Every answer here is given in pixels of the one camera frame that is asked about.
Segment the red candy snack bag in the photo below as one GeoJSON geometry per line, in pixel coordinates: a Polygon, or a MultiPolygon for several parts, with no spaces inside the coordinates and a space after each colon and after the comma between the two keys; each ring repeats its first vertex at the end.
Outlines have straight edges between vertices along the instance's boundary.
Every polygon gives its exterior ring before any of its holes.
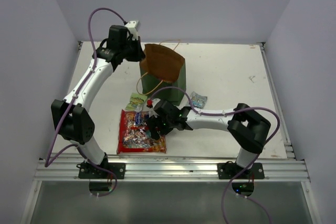
{"type": "Polygon", "coordinates": [[[145,121],[148,116],[148,112],[121,111],[117,154],[166,153],[165,137],[151,137],[145,121]]]}

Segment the green Himalaya mints packet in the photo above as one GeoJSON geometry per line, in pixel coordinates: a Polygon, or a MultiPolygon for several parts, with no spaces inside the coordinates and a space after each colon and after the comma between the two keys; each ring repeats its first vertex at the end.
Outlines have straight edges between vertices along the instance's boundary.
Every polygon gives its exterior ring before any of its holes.
{"type": "Polygon", "coordinates": [[[147,96],[138,93],[132,93],[129,99],[129,103],[126,105],[126,111],[140,112],[143,109],[144,103],[147,100],[147,96]]]}

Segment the small blue silver snack packet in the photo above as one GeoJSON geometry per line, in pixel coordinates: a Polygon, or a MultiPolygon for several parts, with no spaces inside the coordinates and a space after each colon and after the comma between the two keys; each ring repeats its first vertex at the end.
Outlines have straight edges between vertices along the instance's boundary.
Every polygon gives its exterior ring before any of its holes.
{"type": "Polygon", "coordinates": [[[193,91],[191,93],[191,101],[193,107],[203,109],[207,103],[207,96],[200,95],[193,91]]]}

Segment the green and brown paper bag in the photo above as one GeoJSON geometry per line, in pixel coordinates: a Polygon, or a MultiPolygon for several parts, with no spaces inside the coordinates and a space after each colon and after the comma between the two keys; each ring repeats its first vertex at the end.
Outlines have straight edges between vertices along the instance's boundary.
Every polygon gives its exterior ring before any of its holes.
{"type": "Polygon", "coordinates": [[[167,47],[164,42],[144,45],[145,58],[140,61],[136,84],[139,94],[181,104],[186,91],[186,62],[176,48],[167,47]]]}

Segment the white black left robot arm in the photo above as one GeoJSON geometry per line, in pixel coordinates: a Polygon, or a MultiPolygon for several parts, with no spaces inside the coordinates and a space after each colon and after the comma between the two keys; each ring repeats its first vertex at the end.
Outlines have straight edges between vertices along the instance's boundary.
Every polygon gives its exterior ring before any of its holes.
{"type": "Polygon", "coordinates": [[[123,26],[112,25],[108,38],[93,51],[89,67],[77,85],[62,100],[55,100],[51,105],[56,134],[76,145],[92,162],[90,171],[97,178],[107,176],[109,165],[103,161],[106,154],[93,136],[95,124],[89,110],[100,88],[118,65],[124,60],[140,62],[144,59],[139,27],[137,20],[123,26]]]}

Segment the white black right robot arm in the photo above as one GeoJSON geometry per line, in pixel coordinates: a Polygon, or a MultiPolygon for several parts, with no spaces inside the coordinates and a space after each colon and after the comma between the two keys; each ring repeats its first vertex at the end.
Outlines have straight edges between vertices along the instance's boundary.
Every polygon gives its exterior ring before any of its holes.
{"type": "Polygon", "coordinates": [[[192,131],[209,129],[229,132],[240,145],[234,172],[246,178],[253,171],[255,158],[262,153],[271,123],[244,103],[231,110],[214,111],[184,106],[179,109],[167,100],[146,102],[149,117],[145,119],[151,137],[166,136],[173,129],[192,131]]]}

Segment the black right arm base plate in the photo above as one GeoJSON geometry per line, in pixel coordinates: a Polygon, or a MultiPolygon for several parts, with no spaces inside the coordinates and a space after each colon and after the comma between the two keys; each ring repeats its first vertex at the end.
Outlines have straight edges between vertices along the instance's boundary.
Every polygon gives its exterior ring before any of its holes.
{"type": "MultiPolygon", "coordinates": [[[[242,167],[238,166],[232,161],[227,161],[225,163],[217,163],[217,173],[219,179],[232,179],[238,173],[243,170],[242,167]]],[[[264,179],[264,169],[262,163],[254,163],[251,168],[245,170],[241,173],[237,179],[264,179]]]]}

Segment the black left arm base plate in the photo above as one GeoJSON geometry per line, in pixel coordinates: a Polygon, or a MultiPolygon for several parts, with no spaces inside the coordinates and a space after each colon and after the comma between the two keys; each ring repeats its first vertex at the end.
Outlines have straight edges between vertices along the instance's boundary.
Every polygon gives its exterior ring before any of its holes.
{"type": "Polygon", "coordinates": [[[80,179],[124,179],[126,171],[126,163],[106,163],[103,167],[96,168],[88,162],[82,162],[76,167],[79,169],[80,179]]]}

